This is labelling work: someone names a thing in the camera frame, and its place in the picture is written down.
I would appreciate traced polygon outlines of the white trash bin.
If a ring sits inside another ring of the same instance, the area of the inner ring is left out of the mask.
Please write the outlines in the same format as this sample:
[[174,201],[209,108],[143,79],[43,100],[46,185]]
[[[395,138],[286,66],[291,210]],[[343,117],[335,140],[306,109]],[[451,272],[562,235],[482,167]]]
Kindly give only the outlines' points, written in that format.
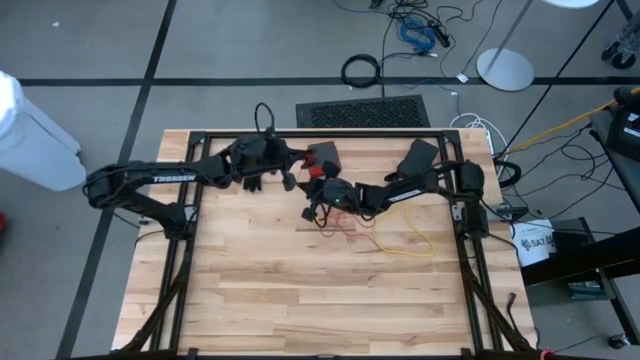
[[0,169],[51,191],[81,185],[81,146],[32,103],[19,81],[0,71]]

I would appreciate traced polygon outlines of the black side desk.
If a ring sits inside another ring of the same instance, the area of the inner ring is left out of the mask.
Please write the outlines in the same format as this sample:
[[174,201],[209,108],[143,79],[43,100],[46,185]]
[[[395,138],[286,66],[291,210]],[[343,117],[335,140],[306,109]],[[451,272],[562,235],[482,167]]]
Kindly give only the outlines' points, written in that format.
[[[617,151],[613,122],[616,107],[590,116],[594,137],[600,142],[613,169],[640,212],[640,161]],[[597,281],[605,291],[631,345],[640,345],[640,327],[630,314],[613,280],[640,274],[640,226],[596,241],[577,250],[554,255],[522,269],[527,285],[537,285],[556,279],[569,282]]]

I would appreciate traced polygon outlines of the red box with dark lid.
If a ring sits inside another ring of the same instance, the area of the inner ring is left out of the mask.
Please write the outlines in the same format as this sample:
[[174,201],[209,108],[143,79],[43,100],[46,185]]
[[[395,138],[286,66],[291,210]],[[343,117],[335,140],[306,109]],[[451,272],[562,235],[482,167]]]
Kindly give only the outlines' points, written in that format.
[[[308,146],[307,151],[311,151],[311,153],[317,155],[322,164],[326,160],[339,162],[341,164],[337,147],[333,141],[311,144]],[[311,179],[325,177],[322,170],[313,172],[308,171],[308,173]]]

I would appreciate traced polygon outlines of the cart with black casters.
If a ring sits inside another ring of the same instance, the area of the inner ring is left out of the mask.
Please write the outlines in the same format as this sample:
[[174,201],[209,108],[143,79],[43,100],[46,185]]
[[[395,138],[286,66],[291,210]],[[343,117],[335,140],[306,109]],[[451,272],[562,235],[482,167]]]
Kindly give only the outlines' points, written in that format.
[[627,0],[615,0],[626,23],[601,53],[602,61],[610,61],[615,69],[625,70],[637,60],[640,49],[640,10],[631,12]]

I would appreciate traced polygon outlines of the small black box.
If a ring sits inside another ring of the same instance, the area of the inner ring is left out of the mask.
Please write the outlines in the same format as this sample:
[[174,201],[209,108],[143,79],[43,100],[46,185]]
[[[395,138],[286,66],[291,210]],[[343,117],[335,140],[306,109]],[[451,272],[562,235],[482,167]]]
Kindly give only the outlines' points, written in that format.
[[564,254],[595,242],[584,217],[569,220],[552,220],[556,254]]

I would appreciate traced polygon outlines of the black floor vent grate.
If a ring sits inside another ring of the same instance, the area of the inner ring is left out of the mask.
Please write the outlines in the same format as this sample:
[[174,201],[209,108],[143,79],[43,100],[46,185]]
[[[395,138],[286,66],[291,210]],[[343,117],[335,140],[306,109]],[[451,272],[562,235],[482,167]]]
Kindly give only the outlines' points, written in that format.
[[428,128],[420,95],[303,103],[296,105],[298,128]]

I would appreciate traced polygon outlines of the black desk device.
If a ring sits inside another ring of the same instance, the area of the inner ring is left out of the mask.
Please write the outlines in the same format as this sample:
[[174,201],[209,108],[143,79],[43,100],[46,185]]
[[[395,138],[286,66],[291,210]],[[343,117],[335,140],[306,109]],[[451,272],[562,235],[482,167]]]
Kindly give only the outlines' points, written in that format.
[[640,161],[640,93],[620,87],[614,91],[614,99],[614,144],[619,153]]

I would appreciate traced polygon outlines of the black pouch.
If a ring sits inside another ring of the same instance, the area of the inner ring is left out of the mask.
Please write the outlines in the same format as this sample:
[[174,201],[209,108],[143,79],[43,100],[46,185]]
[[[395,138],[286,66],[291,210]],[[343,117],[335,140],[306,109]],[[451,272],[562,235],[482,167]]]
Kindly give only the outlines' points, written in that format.
[[400,180],[420,175],[428,170],[436,156],[438,148],[421,139],[415,139],[404,159],[396,169],[396,175]]

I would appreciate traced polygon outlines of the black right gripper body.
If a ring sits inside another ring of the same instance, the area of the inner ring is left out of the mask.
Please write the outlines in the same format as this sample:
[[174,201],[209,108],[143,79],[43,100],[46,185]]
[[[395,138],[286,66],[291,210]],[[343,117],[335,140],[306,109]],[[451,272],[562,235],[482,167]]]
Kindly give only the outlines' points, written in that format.
[[313,220],[319,205],[337,208],[349,213],[356,213],[359,209],[358,192],[354,186],[341,178],[316,178],[321,181],[321,189],[316,199],[309,200],[310,205],[302,212],[302,218]]

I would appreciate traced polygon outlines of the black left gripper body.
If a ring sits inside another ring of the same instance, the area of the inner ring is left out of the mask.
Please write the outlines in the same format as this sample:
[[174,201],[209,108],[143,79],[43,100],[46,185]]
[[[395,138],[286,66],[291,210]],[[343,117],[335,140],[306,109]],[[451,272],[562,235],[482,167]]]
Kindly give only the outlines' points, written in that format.
[[298,151],[275,136],[244,135],[229,146],[232,175],[259,175],[277,170],[286,173],[297,160]]

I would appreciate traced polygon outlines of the silver lamp stand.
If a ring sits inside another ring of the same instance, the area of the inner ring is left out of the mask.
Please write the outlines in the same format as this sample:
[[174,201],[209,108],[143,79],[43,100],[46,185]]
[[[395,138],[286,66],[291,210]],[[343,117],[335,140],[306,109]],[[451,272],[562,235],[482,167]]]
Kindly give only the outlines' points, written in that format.
[[[476,71],[489,86],[506,92],[522,91],[533,84],[534,68],[520,53],[507,48],[509,41],[536,0],[526,0],[504,39],[496,48],[491,48],[478,56]],[[561,9],[584,9],[600,0],[541,0]]]

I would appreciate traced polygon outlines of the black power strip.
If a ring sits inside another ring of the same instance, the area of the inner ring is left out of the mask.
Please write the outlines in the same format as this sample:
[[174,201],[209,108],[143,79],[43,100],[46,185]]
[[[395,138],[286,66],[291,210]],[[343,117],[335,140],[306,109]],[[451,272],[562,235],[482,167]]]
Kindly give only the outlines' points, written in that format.
[[433,30],[436,39],[443,48],[449,48],[451,46],[450,37],[446,33],[446,29],[442,23],[430,20],[429,27]]

